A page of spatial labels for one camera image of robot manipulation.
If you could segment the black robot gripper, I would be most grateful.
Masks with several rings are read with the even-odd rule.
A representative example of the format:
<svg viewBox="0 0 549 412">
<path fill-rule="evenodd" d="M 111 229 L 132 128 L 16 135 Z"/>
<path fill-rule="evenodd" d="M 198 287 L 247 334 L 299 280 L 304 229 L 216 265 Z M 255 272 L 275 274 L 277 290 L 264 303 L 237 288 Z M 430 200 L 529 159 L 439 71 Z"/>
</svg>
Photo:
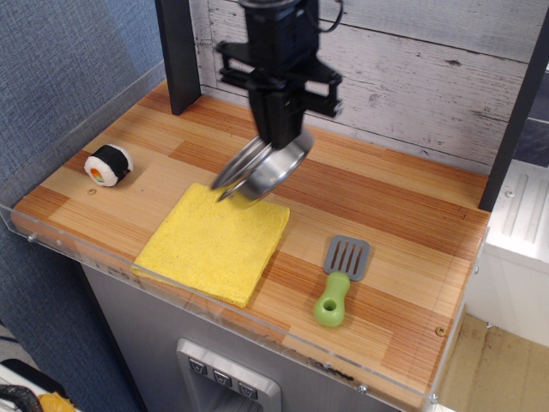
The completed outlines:
<svg viewBox="0 0 549 412">
<path fill-rule="evenodd" d="M 223 82 L 248 89 L 250 109 L 261 139 L 285 148 L 301 133 L 304 109 L 329 117 L 341 113 L 341 75 L 321 62 L 318 1 L 241 1 L 248 41 L 222 41 Z M 274 94 L 271 130 L 265 91 L 298 88 L 297 95 Z"/>
</svg>

